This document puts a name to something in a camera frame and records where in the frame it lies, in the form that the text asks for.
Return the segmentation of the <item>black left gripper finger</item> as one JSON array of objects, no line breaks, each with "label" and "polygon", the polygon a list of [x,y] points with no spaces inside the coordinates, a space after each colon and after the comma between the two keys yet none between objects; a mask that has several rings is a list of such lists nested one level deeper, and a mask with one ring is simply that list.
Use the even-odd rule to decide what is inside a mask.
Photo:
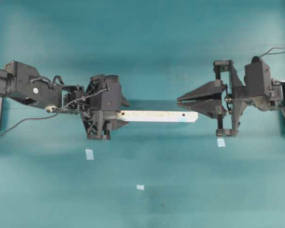
[{"label": "black left gripper finger", "polygon": [[124,97],[123,93],[120,93],[120,97],[121,97],[121,106],[130,106],[130,103],[128,102],[128,100]]},{"label": "black left gripper finger", "polygon": [[123,121],[123,120],[119,120],[119,119],[114,119],[114,120],[110,120],[109,121],[109,130],[112,131],[112,130],[117,130],[127,124],[129,124],[128,121]]}]

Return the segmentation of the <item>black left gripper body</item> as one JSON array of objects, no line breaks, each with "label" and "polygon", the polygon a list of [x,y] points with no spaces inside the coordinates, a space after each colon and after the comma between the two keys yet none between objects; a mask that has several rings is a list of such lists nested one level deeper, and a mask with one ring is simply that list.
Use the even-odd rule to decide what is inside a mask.
[{"label": "black left gripper body", "polygon": [[88,104],[83,107],[81,118],[85,127],[87,139],[106,140],[110,138],[110,131],[104,129],[105,100],[103,98],[105,91],[110,91],[109,83],[116,82],[116,75],[96,75],[90,78],[90,83],[85,90],[88,98]]}]

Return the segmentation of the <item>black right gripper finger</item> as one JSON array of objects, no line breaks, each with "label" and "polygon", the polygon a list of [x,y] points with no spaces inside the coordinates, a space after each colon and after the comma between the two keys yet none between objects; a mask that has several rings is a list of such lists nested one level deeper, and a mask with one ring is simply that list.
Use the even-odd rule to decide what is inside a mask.
[{"label": "black right gripper finger", "polygon": [[221,95],[223,92],[223,81],[214,80],[210,81],[195,90],[185,93],[184,95],[177,98],[178,102],[183,101],[198,101],[208,100],[214,98],[215,95]]},{"label": "black right gripper finger", "polygon": [[203,114],[209,118],[218,118],[219,114],[223,116],[227,114],[226,109],[222,105],[222,101],[217,99],[178,102],[177,105],[179,107]]}]

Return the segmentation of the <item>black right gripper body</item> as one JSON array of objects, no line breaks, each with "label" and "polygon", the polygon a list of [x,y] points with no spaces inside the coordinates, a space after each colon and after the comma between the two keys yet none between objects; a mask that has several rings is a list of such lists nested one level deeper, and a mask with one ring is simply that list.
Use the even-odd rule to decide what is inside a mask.
[{"label": "black right gripper body", "polygon": [[236,69],[233,66],[232,60],[216,60],[213,62],[214,72],[216,79],[221,79],[222,72],[229,73],[229,84],[222,84],[222,92],[226,92],[226,96],[223,99],[226,102],[226,113],[231,115],[232,128],[225,129],[223,127],[223,118],[225,112],[220,112],[217,115],[218,128],[216,130],[216,136],[236,136],[238,134],[238,128],[240,126],[240,117],[247,107],[245,102],[245,86],[239,79]]}]

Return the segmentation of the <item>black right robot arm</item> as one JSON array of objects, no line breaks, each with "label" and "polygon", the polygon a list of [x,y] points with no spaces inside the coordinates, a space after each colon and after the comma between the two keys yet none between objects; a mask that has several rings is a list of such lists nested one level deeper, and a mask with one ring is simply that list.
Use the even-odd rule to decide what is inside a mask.
[{"label": "black right robot arm", "polygon": [[268,64],[253,57],[241,81],[232,60],[213,63],[215,80],[177,98],[179,107],[216,119],[216,135],[236,136],[247,106],[260,111],[280,110],[285,118],[285,80],[271,77]]}]

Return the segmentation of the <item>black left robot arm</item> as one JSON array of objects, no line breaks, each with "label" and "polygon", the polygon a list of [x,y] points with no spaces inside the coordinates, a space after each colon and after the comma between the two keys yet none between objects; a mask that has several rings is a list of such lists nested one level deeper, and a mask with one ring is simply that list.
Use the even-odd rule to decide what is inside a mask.
[{"label": "black left robot arm", "polygon": [[50,118],[59,114],[79,114],[86,136],[91,140],[110,140],[110,132],[128,124],[118,115],[129,103],[122,93],[117,75],[90,77],[87,87],[66,85],[61,76],[49,79],[35,67],[11,61],[0,69],[0,112],[4,98],[44,109]]}]

